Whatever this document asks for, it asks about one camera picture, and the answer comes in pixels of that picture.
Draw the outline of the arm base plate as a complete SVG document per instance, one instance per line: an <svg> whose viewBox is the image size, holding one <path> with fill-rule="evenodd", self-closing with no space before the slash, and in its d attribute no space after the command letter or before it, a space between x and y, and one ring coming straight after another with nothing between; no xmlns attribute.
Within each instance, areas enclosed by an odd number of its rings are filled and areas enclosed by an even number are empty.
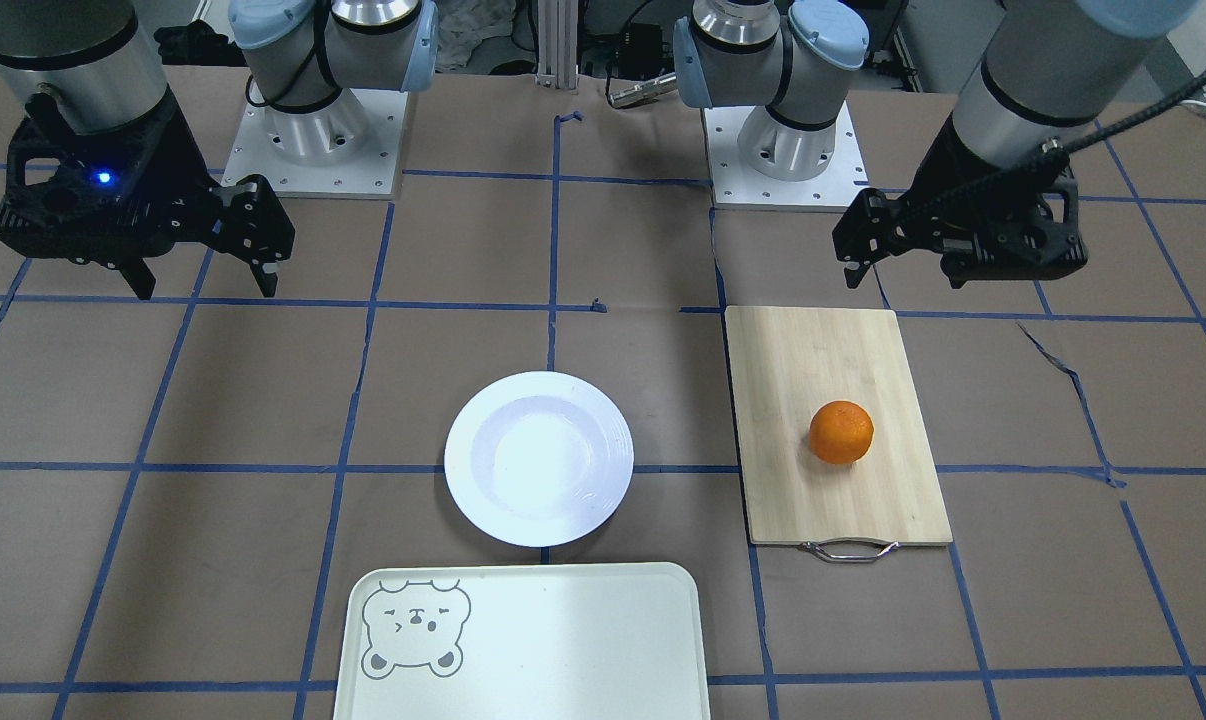
<svg viewBox="0 0 1206 720"><path fill-rule="evenodd" d="M414 100L405 92L347 88L309 115L247 106L222 183L260 176L282 199L390 201Z"/></svg>
<svg viewBox="0 0 1206 720"><path fill-rule="evenodd" d="M841 213L871 186L849 105L818 131L781 125L766 109L704 109L713 207Z"/></svg>

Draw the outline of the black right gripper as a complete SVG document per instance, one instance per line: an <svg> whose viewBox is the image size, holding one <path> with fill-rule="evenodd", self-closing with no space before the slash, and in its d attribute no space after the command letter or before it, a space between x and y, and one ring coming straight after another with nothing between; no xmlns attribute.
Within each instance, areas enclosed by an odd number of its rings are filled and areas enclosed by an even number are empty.
<svg viewBox="0 0 1206 720"><path fill-rule="evenodd" d="M158 281L146 259L174 242L206 242L229 206L177 96L165 88L140 118L96 133L72 129L47 88L24 109L8 142L0 241L27 258L101 264L150 302ZM273 299L295 226L267 177L232 191L232 254Z"/></svg>

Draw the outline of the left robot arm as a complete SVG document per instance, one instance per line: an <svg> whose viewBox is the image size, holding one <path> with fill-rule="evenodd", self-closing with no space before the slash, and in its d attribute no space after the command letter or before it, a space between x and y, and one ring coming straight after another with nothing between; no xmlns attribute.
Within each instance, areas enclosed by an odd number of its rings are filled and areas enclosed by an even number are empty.
<svg viewBox="0 0 1206 720"><path fill-rule="evenodd" d="M1192 1L1025 1L1007 10L900 197L860 191L832 233L845 283L878 261L935 252L952 287L1055 281L1088 261L1070 158L1163 115L1204 86L1124 119L1095 119ZM751 109L744 156L759 172L821 172L870 31L841 1L695 1L673 27L677 88L690 109Z"/></svg>

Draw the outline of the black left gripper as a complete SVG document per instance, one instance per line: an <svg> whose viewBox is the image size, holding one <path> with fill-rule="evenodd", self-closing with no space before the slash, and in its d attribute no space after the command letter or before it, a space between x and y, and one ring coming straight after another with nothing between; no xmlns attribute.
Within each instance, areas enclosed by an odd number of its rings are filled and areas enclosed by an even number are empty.
<svg viewBox="0 0 1206 720"><path fill-rule="evenodd" d="M832 232L845 287L855 289L878 261L911 250L941 256L952 289L968 281L1055 281L1088 263L1078 224L1078 183L1069 156L1001 177L996 165L974 156L946 119L914 181L900 199L878 188L859 191ZM936 197L993 176L980 191L900 223L901 215Z"/></svg>

